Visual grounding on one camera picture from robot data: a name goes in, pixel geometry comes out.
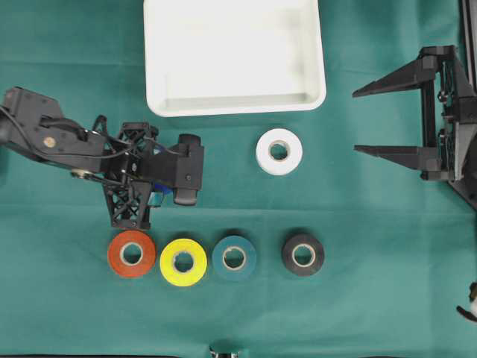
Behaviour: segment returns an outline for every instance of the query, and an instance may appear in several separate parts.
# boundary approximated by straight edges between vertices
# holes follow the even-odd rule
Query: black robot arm
[[[197,202],[203,170],[200,137],[181,134],[176,145],[165,148],[158,135],[147,122],[127,122],[112,137],[104,116],[88,131],[66,119],[54,99],[19,87],[8,90],[0,106],[0,145],[101,183],[113,227],[149,229],[153,192],[171,190],[180,205]]]

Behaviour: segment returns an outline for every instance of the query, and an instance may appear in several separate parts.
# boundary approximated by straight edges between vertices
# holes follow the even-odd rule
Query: red tape roll
[[[137,245],[141,250],[141,257],[137,263],[129,263],[124,258],[124,250],[129,245]],[[137,278],[153,268],[156,255],[156,245],[152,238],[141,231],[127,230],[117,235],[110,243],[107,261],[119,276]]]

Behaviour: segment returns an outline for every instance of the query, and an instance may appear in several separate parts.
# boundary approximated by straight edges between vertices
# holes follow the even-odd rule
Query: wire
[[[0,106],[0,111],[3,112],[4,115],[13,123],[13,125],[16,127],[20,135],[23,137],[23,140],[27,143],[29,149],[31,151],[34,151],[34,148],[32,144],[30,143],[30,140],[28,140],[27,134],[23,130],[22,126],[7,112],[6,109],[3,108],[3,106]]]
[[[88,155],[88,154],[73,154],[73,153],[71,153],[71,154],[70,153],[49,154],[49,153],[45,153],[44,151],[41,151],[38,148],[34,147],[33,143],[28,138],[28,135],[25,133],[22,126],[17,122],[16,119],[14,119],[12,117],[11,114],[9,114],[7,112],[6,109],[4,109],[2,106],[0,106],[0,111],[3,112],[3,114],[6,115],[6,117],[13,123],[13,125],[16,127],[16,129],[18,130],[18,132],[22,136],[23,140],[26,142],[28,148],[35,155],[37,155],[38,157],[78,157],[78,158],[89,158],[89,159],[113,159],[113,158],[116,158],[116,157],[120,157],[121,155],[126,154],[129,151],[132,151],[133,149],[135,149],[139,145],[139,143],[136,142],[136,143],[130,145],[129,147],[127,147],[126,149],[123,149],[122,151],[118,151],[114,154],[109,154],[109,155]],[[138,139],[141,139],[140,135],[134,137],[133,141],[135,142]]]

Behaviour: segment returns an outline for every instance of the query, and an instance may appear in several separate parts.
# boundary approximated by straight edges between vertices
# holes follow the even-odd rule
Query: black tape roll
[[[312,254],[309,263],[303,265],[296,261],[294,254],[300,248],[308,248]],[[312,235],[301,233],[287,240],[282,249],[282,259],[285,267],[298,276],[311,276],[320,271],[325,260],[323,245]]]

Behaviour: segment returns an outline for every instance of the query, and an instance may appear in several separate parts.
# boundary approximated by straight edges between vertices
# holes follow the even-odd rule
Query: blue tape roll
[[[225,254],[233,249],[239,250],[244,255],[243,263],[237,268],[230,268],[225,263]],[[245,280],[255,270],[256,251],[247,239],[241,236],[228,236],[214,247],[214,251],[212,252],[212,264],[215,272],[225,280]]]

